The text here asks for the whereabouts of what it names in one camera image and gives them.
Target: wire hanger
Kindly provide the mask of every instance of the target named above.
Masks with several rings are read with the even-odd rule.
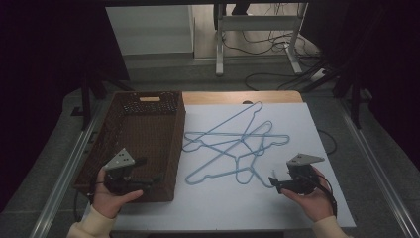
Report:
[[[182,147],[182,150],[184,152],[192,153],[202,148],[208,148],[218,153],[215,157],[210,158],[209,161],[207,161],[206,163],[198,167],[195,171],[193,171],[191,174],[189,174],[185,178],[185,182],[190,185],[195,185],[204,182],[206,179],[215,179],[228,175],[235,175],[236,181],[239,184],[248,184],[253,177],[256,177],[262,183],[263,186],[272,188],[273,186],[267,184],[260,176],[259,172],[255,168],[255,163],[265,153],[267,149],[269,149],[272,146],[286,145],[290,141],[290,137],[288,135],[270,134],[269,132],[271,131],[273,125],[272,122],[269,120],[262,122],[260,125],[257,125],[257,127],[252,129],[253,122],[255,121],[257,114],[262,109],[263,104],[261,102],[256,102],[255,104],[250,105],[249,107],[229,117],[227,120],[223,121],[222,123],[216,125],[215,127],[206,132],[185,132],[184,139],[187,143],[185,143]],[[217,129],[220,129],[223,125],[226,125],[229,122],[241,122],[239,117],[247,112],[252,112],[252,117],[249,120],[246,129],[242,133],[216,132]],[[214,143],[206,143],[206,137],[217,137],[218,140]],[[279,139],[279,141],[268,143],[267,138]],[[257,143],[257,146],[255,146],[255,143],[249,142],[249,140],[251,139],[260,139],[260,142]],[[235,152],[238,154],[238,152],[240,151],[238,149],[239,146],[243,146],[243,148],[245,148],[245,152],[242,152],[240,155],[235,155]],[[229,171],[218,174],[207,174],[204,175],[201,179],[192,179],[192,177],[203,171],[209,165],[217,163],[218,160],[225,156],[228,158],[232,158],[232,160],[235,161],[234,168],[232,168]],[[251,162],[248,166],[241,167],[240,161],[242,161],[246,157],[251,157]],[[239,175],[243,172],[249,172],[251,174],[248,178],[240,179]]]

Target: blue wire hanger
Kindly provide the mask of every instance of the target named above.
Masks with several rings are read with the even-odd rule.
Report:
[[[272,188],[273,186],[267,184],[263,178],[260,176],[258,171],[255,168],[256,161],[264,154],[265,150],[269,149],[272,146],[283,146],[290,141],[290,137],[288,135],[276,135],[270,134],[269,132],[272,129],[272,122],[267,120],[262,122],[258,125],[255,129],[251,129],[257,114],[263,109],[263,104],[261,102],[257,102],[252,104],[251,106],[245,108],[244,110],[238,112],[237,114],[231,116],[227,120],[223,121],[222,123],[218,124],[217,126],[213,127],[212,129],[206,132],[185,132],[184,139],[187,143],[184,144],[182,150],[186,153],[191,153],[200,150],[201,148],[208,148],[211,149],[218,154],[211,158],[209,161],[198,167],[195,171],[189,174],[185,178],[185,182],[190,185],[195,185],[204,182],[206,179],[215,179],[219,177],[224,177],[228,175],[235,175],[236,181],[239,184],[248,184],[253,177],[256,177],[262,185],[268,188]],[[239,116],[252,111],[252,117],[247,124],[246,129],[243,133],[231,133],[231,132],[215,132],[216,129],[221,128],[223,125],[226,125],[228,122],[238,123],[240,122]],[[206,137],[217,137],[218,142],[215,143],[206,143]],[[281,139],[280,141],[274,141],[268,143],[266,138],[278,138]],[[256,147],[253,148],[252,143],[248,142],[251,139],[260,139],[260,142],[257,144]],[[235,152],[238,154],[238,147],[243,146],[246,148],[245,152],[242,152],[240,155],[234,155]],[[222,157],[232,158],[235,161],[235,167],[227,172],[222,172],[214,175],[204,175],[201,179],[192,180],[192,177],[197,175],[199,172],[203,171],[209,165],[213,163],[217,163]],[[244,158],[252,157],[251,163],[246,167],[240,166],[240,161]],[[248,178],[240,179],[239,174],[249,172],[251,173]]]

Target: black cable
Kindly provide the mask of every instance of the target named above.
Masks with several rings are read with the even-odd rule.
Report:
[[[89,192],[87,193],[87,198],[89,199],[90,204],[93,204],[93,198],[95,197],[96,184],[103,183],[103,181],[96,181],[98,178],[99,171],[95,174],[94,177],[90,179],[89,183]]]
[[[278,86],[277,90],[280,90],[283,86],[285,86],[289,83],[292,83],[299,78],[303,78],[304,76],[307,76],[308,74],[314,73],[316,70],[319,70],[319,68],[321,68],[323,65],[324,65],[324,62],[322,60],[320,60],[313,67],[309,68],[304,73],[300,74],[298,77],[294,78],[293,80],[287,81],[286,83],[283,83],[280,86]]]
[[[280,4],[280,3],[278,3],[277,4],[277,9],[274,11],[274,15],[278,15],[278,12],[280,11],[280,7],[281,7],[281,9],[282,9],[282,12],[283,12],[283,15],[284,15],[284,6],[285,5],[287,5],[287,4]],[[268,34],[268,38],[271,36],[271,33],[272,33],[273,31],[269,31],[269,34]],[[279,37],[275,37],[275,38],[273,38],[274,40],[272,41],[272,43],[275,43],[275,41],[277,40],[277,39],[279,39],[279,38],[284,38],[284,37],[286,37],[287,35],[291,35],[292,33],[287,33],[287,34],[283,34],[283,35],[280,35]]]
[[[74,195],[74,201],[73,201],[73,216],[75,222],[81,221],[81,216],[77,214],[77,199],[78,199],[78,191],[76,190],[76,194]]]
[[[318,132],[320,132],[320,133],[324,133],[325,135],[327,135],[332,141],[333,141],[333,144],[334,144],[334,149],[332,150],[332,151],[330,151],[330,152],[327,152],[327,155],[329,156],[329,155],[331,155],[331,154],[333,154],[333,153],[335,153],[336,151],[337,151],[337,141],[336,141],[336,139],[334,139],[334,137],[333,136],[331,136],[328,132],[326,132],[326,131],[323,131],[323,130],[320,130],[320,129],[316,129]]]
[[[258,40],[258,41],[251,41],[251,40],[248,40],[247,39],[247,37],[245,36],[245,32],[244,31],[242,31],[242,35],[244,36],[244,39],[245,39],[245,41],[246,42],[248,42],[248,43],[262,43],[262,42],[271,42],[271,43],[274,43],[275,44],[275,41],[277,40],[277,39],[280,39],[280,38],[283,38],[283,37],[288,37],[288,35],[290,35],[291,33],[287,33],[287,34],[284,34],[284,35],[281,35],[281,36],[278,36],[278,37],[270,37],[270,36],[268,36],[268,38],[267,39],[265,39],[265,40]]]
[[[310,56],[304,56],[304,55],[297,55],[297,59],[299,60],[299,63],[300,64],[302,64],[302,65],[304,65],[304,66],[307,66],[307,67],[313,67],[314,65],[316,65],[316,63],[319,61],[319,60],[322,60],[321,59],[321,57],[310,57]],[[306,62],[304,62],[303,61],[303,59],[319,59],[317,62],[315,62],[314,64],[312,64],[312,65],[309,65],[309,64],[307,64]]]
[[[300,41],[303,41],[303,46],[302,46],[302,50],[303,50],[303,52],[304,53],[306,53],[308,56],[313,56],[313,55],[311,55],[311,54],[309,54],[308,52],[306,52],[306,40],[304,39],[304,38],[302,38],[302,37],[297,37],[297,39],[298,40],[300,40]],[[295,48],[294,49],[295,50],[295,52],[297,53],[297,54],[299,54],[299,55],[301,55],[298,51],[297,51],[297,49]]]
[[[307,55],[301,55],[296,54],[300,59],[321,59],[321,56],[307,56]]]
[[[289,86],[289,87],[287,87],[287,88],[285,88],[286,90],[290,90],[290,88],[293,88],[293,87],[296,87],[297,85],[299,85],[299,84],[301,84],[301,83],[303,83],[303,82],[306,82],[306,81],[308,81],[308,80],[310,80],[311,79],[311,77],[314,75],[316,73],[316,70],[311,70],[311,72],[310,73],[307,73],[306,75],[305,75],[305,77],[302,77],[298,82],[296,82],[295,84],[293,84],[293,85],[291,85],[291,86]]]
[[[269,4],[269,8],[265,11],[265,13],[263,14],[264,16],[268,13],[269,9],[272,8],[272,4]]]
[[[296,76],[296,75],[287,75],[287,74],[269,73],[269,72],[257,72],[257,73],[250,74],[250,75],[248,75],[245,78],[245,86],[247,88],[253,90],[253,91],[259,91],[259,90],[249,85],[249,79],[251,77],[253,77],[253,76],[256,76],[256,75],[285,76],[285,77],[294,77],[294,76]]]
[[[225,41],[223,41],[223,45],[225,45],[225,47],[227,47],[227,48],[229,48],[231,50],[237,50],[237,51],[240,51],[240,52],[243,52],[243,53],[246,53],[246,54],[250,54],[250,55],[262,55],[262,54],[265,54],[265,53],[269,52],[272,49],[272,46],[271,46],[266,51],[263,51],[263,52],[260,52],[260,53],[252,53],[252,52],[248,52],[248,51],[242,50],[240,48],[229,47],[228,45],[226,45]]]
[[[294,175],[295,176],[299,176],[301,179],[305,179],[306,181],[308,181],[309,183],[311,183],[311,184],[313,184],[314,186],[316,186],[316,188],[318,188],[318,189],[320,189],[321,191],[323,191],[324,192],[324,194],[325,194],[325,196],[327,196],[327,199],[330,201],[330,204],[331,204],[331,207],[333,208],[333,214],[334,214],[334,216],[335,217],[337,217],[337,200],[336,200],[336,198],[334,197],[334,195],[333,195],[333,191],[331,190],[328,190],[327,188],[325,188],[323,185],[321,185],[321,183],[319,183],[319,182],[315,182],[315,181],[313,181],[311,178],[308,178],[308,177],[306,177],[306,176],[302,176],[302,175],[299,175],[299,174],[296,174],[296,173],[294,173]],[[322,179],[324,179],[327,183],[328,183],[328,185],[330,186],[330,189],[332,189],[331,188],[331,184],[330,184],[330,182],[326,179],[326,178],[324,178],[324,177],[322,177],[322,176],[318,176],[318,177],[320,177],[320,178],[322,178]]]

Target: brown woven basket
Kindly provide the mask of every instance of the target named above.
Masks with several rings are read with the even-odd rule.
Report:
[[[181,92],[117,92],[73,187],[87,195],[97,172],[123,148],[147,163],[133,179],[162,177],[134,202],[173,200],[182,149],[185,107]]]

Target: human hand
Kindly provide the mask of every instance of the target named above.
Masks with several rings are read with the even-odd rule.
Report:
[[[117,216],[121,207],[134,199],[143,195],[142,190],[132,191],[122,196],[111,193],[104,185],[105,170],[102,168],[96,179],[95,195],[93,197],[93,208],[103,216],[113,219]]]
[[[324,186],[328,191],[330,191],[330,188],[328,187],[327,182],[324,179],[324,175],[320,173],[315,167],[312,168],[315,170],[316,174],[320,176],[321,185]],[[313,222],[317,222],[319,220],[334,215],[330,200],[321,189],[315,189],[312,193],[308,195],[299,195],[291,190],[283,188],[281,190],[281,193],[298,203],[302,207],[305,214]]]

